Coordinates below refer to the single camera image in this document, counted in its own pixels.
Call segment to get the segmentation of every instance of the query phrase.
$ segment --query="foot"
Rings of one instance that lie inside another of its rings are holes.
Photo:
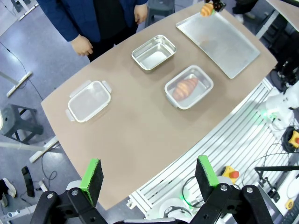
[[[4,180],[5,185],[8,187],[7,193],[11,197],[15,197],[15,195],[16,195],[17,192],[16,192],[14,186],[6,178],[3,178],[2,180]]]
[[[3,207],[6,207],[6,206],[7,206],[7,199],[6,199],[4,193],[2,194],[1,205],[2,205]]]
[[[256,16],[251,12],[245,13],[244,15],[247,16],[248,18],[252,19],[252,20],[254,20],[256,18]]]
[[[234,17],[240,22],[240,23],[244,23],[244,18],[242,14],[234,14]]]

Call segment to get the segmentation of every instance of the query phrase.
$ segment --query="slotted metal platform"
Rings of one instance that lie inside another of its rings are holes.
[[[147,216],[158,213],[159,205],[170,195],[181,195],[183,184],[194,176],[196,158],[207,155],[214,171],[220,171],[224,166],[232,166],[240,172],[236,184],[241,188],[258,181],[258,175],[253,170],[256,166],[287,165],[288,155],[267,154],[283,152],[280,142],[283,131],[279,133],[272,129],[258,112],[258,107],[269,95],[273,86],[264,79],[218,126],[200,140],[193,148],[161,171],[145,185],[133,192],[129,197],[131,203]],[[274,183],[281,172],[264,172],[263,176]],[[188,201],[201,198],[195,179],[185,187],[189,191]]]

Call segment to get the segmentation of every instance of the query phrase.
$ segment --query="silver baking tray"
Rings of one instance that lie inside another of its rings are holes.
[[[259,50],[219,13],[195,14],[176,27],[199,46],[229,78],[236,77],[260,54]]]
[[[133,59],[145,71],[152,71],[173,56],[177,48],[165,36],[158,35],[132,52]]]
[[[182,80],[187,80],[190,78],[197,78],[198,84],[186,99],[181,101],[176,101],[172,94],[176,89],[178,83]],[[187,110],[199,102],[203,97],[205,97],[214,87],[212,79],[197,65],[191,65],[184,71],[175,76],[165,85],[166,97],[173,104],[174,107],[178,107],[182,110]]]

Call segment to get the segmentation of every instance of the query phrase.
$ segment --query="bread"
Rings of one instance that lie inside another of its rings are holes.
[[[213,10],[214,10],[214,6],[212,3],[206,3],[204,4],[204,6],[201,8],[201,12],[200,14],[202,16],[210,16],[212,15],[213,13]]]
[[[177,84],[177,87],[174,89],[172,97],[176,101],[182,101],[186,99],[193,93],[195,87],[198,84],[198,81],[199,80],[197,78],[189,78],[180,81]]]

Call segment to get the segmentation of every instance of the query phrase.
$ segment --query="screw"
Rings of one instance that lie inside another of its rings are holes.
[[[252,192],[253,192],[253,189],[252,189],[252,188],[247,188],[246,191],[247,191],[248,193],[252,193]]]
[[[48,198],[48,199],[50,199],[50,198],[52,198],[52,197],[53,197],[53,194],[52,194],[52,193],[47,195],[47,198]]]
[[[73,190],[72,192],[71,192],[71,195],[73,195],[73,196],[76,196],[78,194],[78,190]]]
[[[225,186],[225,185],[222,185],[222,186],[220,187],[220,189],[223,190],[223,191],[228,190],[227,186]]]

